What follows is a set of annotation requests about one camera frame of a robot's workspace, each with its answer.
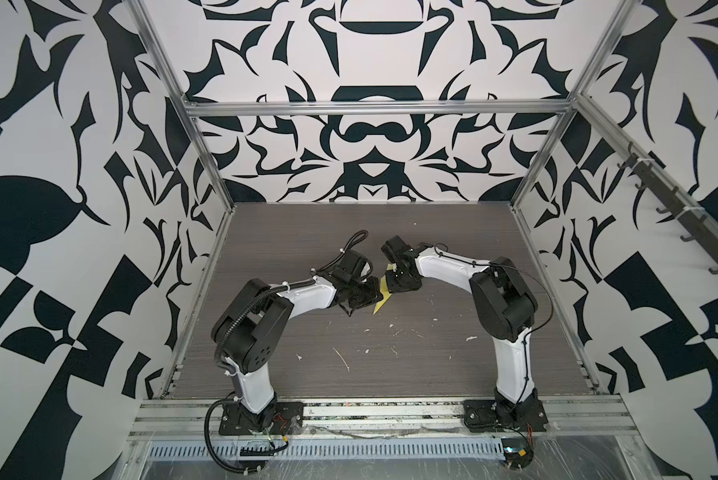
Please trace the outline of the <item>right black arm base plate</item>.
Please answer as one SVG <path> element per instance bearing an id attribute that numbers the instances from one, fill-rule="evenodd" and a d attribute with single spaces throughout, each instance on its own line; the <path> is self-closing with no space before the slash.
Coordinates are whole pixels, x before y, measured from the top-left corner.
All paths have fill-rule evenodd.
<path id="1" fill-rule="evenodd" d="M 474 433 L 498 430 L 545 432 L 548 417 L 542 402 L 528 397 L 519 404 L 508 400 L 465 400 L 462 402 L 465 427 Z"/>

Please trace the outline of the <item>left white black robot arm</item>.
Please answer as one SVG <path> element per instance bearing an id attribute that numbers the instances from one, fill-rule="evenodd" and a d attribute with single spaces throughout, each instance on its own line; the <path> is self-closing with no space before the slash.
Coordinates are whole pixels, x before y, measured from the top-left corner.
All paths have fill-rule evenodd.
<path id="1" fill-rule="evenodd" d="M 333 307 L 350 315 L 381 299 L 381 280 L 372 274 L 371 262 L 351 249 L 305 280 L 268 284 L 253 278 L 211 331 L 213 362 L 232 378 L 243 408 L 260 414 L 275 403 L 268 361 L 290 320 Z"/>

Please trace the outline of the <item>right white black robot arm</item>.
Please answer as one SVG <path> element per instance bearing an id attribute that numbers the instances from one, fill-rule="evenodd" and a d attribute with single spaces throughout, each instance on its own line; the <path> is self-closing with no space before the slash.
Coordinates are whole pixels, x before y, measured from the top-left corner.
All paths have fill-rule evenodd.
<path id="1" fill-rule="evenodd" d="M 471 294 L 479 323 L 493 339 L 495 400 L 505 414 L 517 418 L 538 402 L 530 363 L 538 302 L 510 259 L 477 260 L 428 243 L 413 247 L 398 236 L 381 251 L 391 265 L 384 275 L 390 293 L 416 291 L 433 279 Z"/>

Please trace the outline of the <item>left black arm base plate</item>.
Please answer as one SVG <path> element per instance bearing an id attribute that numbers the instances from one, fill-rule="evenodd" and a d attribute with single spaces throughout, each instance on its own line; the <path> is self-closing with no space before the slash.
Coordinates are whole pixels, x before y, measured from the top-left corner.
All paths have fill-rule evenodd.
<path id="1" fill-rule="evenodd" d="M 305 405 L 302 402 L 278 402 L 274 399 L 261 412 L 253 413 L 238 402 L 223 406 L 219 434 L 241 436 L 252 434 L 286 435 L 302 426 Z"/>

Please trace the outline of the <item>yellow square paper sheet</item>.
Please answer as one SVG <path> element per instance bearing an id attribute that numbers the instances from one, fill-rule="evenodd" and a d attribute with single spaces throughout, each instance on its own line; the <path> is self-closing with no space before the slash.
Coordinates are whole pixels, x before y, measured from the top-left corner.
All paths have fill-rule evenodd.
<path id="1" fill-rule="evenodd" d="M 383 276 L 380 278 L 379 281 L 379 293 L 381 295 L 381 298 L 377 301 L 375 304 L 375 307 L 373 309 L 373 314 L 377 314 L 380 309 L 383 307 L 383 305 L 390 299 L 391 292 L 389 290 L 386 274 L 389 272 L 394 272 L 395 264 L 388 264 L 386 267 L 386 271 L 383 274 Z"/>

